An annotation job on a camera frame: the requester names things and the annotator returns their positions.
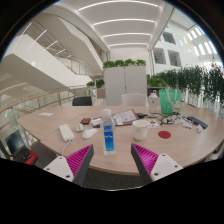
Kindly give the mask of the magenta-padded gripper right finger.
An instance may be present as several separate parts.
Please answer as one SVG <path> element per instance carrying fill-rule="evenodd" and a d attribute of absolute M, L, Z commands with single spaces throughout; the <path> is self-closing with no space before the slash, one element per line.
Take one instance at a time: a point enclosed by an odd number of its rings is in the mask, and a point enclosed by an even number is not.
<path fill-rule="evenodd" d="M 134 143 L 131 144 L 131 154 L 144 185 L 182 169 L 182 166 L 166 153 L 156 154 Z"/>

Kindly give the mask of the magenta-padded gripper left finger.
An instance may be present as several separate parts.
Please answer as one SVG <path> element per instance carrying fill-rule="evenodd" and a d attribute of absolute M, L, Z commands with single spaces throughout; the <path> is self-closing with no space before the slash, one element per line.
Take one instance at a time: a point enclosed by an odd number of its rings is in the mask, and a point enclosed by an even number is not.
<path fill-rule="evenodd" d="M 44 170 L 81 186 L 93 155 L 94 147 L 90 144 L 67 157 L 58 156 Z"/>

